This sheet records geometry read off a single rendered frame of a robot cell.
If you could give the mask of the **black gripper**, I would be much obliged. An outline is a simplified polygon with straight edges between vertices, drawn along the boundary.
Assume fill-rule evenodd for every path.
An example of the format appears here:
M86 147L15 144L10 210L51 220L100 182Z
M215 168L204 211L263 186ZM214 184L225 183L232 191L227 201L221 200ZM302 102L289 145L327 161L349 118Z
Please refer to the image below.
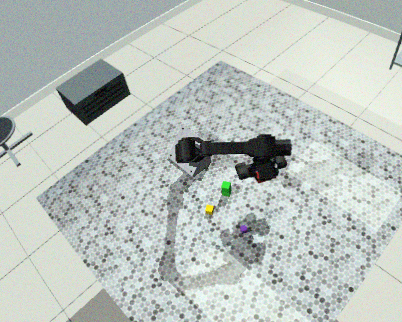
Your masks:
M256 157L253 158L253 164L246 165L245 162L239 163L235 165L235 170L240 180L247 179L249 177L255 177L256 181L258 181L258 174L256 171L256 165L258 164L266 164L268 161L271 160L272 166L277 165L278 169L286 168L287 161L284 156L276 156L276 159L264 159L259 160ZM275 166L274 166L275 168Z

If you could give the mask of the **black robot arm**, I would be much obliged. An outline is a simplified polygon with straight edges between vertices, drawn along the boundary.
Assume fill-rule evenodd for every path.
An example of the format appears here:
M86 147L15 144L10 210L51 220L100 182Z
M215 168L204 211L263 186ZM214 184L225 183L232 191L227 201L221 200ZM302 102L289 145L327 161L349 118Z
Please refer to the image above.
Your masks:
M193 140L192 140L193 139ZM200 143L200 149L195 147ZM247 154L259 160L276 159L276 156L291 156L291 139L277 139L271 134L260 134L246 142L211 142L199 137L185 137L175 145L177 163L200 162L203 158L223 154ZM278 176L278 168L272 166L271 160L266 164L257 164L260 181L270 181Z

